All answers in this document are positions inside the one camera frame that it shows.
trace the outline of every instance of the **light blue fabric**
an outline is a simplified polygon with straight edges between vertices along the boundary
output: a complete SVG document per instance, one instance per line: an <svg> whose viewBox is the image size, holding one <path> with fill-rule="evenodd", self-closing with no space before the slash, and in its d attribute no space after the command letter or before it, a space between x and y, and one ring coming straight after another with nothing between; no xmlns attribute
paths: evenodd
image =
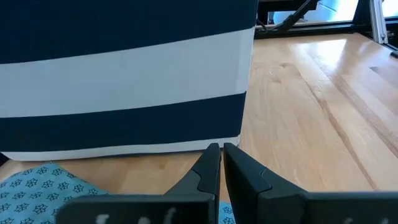
<svg viewBox="0 0 398 224"><path fill-rule="evenodd" d="M56 164L12 175L0 184L0 224L54 224L58 209L72 198L104 195L104 190ZM230 203L220 202L220 224L235 224Z"/></svg>
<svg viewBox="0 0 398 224"><path fill-rule="evenodd" d="M230 203L220 202L218 213L219 224L235 224L234 213Z"/></svg>

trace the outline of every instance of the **wood grain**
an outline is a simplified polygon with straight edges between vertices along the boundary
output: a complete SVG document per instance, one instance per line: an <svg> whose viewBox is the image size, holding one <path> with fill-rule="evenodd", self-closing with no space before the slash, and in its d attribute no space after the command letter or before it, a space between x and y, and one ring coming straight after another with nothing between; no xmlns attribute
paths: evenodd
<svg viewBox="0 0 398 224"><path fill-rule="evenodd" d="M307 190L398 190L398 60L389 53L358 34L255 41L240 147ZM112 193L162 194L199 156L57 163ZM8 161L0 180L37 164Z"/></svg>

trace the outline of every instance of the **white stripe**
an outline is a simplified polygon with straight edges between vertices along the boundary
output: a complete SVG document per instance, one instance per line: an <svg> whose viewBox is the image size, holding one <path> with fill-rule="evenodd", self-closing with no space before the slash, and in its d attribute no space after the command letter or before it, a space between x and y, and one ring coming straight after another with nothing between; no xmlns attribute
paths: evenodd
<svg viewBox="0 0 398 224"><path fill-rule="evenodd" d="M0 118L142 108L244 93L253 32L0 65Z"/></svg>
<svg viewBox="0 0 398 224"><path fill-rule="evenodd" d="M217 142L223 147L225 142L238 145L239 138L221 138L201 141L178 142L170 144L151 144L151 145L132 145L132 146L112 146L99 147L92 149L79 149L69 151L54 152L2 152L8 158L15 161L51 161L60 159L81 159L89 157L115 156L123 154L140 153L163 153L163 152L183 152L206 149L211 143Z"/></svg>

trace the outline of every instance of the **black metal frame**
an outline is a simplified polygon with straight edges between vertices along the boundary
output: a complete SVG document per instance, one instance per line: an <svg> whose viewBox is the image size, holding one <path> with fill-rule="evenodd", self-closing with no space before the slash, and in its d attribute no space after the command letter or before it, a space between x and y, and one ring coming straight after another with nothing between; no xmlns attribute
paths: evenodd
<svg viewBox="0 0 398 224"><path fill-rule="evenodd" d="M299 0L291 4L290 1L282 1L279 2L277 7L276 5L269 2L260 2L257 10L257 18L262 22L266 22L268 20L268 12L280 11L280 9L283 9L281 4L291 4L291 6L289 6L290 10L290 8L294 7L296 7L295 9L297 9L297 5L303 4L303 2L303 0ZM266 34L260 34L259 32L256 32L254 34L254 38L268 39L276 37L296 37L308 35L352 34L355 32L365 35L367 37L371 37L370 34L372 32L372 25L369 7L369 0L359 0L352 21L297 24L285 32L268 32ZM387 30L398 30L398 17L386 18L386 26ZM386 44L385 46L391 49L397 49L391 44Z"/></svg>

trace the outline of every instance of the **blue patterned cloth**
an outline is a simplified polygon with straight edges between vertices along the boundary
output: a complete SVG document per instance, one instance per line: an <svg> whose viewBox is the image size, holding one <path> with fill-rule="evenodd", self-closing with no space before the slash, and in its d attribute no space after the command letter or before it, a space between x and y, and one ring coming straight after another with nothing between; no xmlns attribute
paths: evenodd
<svg viewBox="0 0 398 224"><path fill-rule="evenodd" d="M220 202L218 213L219 224L235 224L234 213L230 203Z"/></svg>
<svg viewBox="0 0 398 224"><path fill-rule="evenodd" d="M72 198L104 190L56 164L19 172L0 184L0 224L54 224L58 209ZM220 224L235 224L230 203L220 202Z"/></svg>

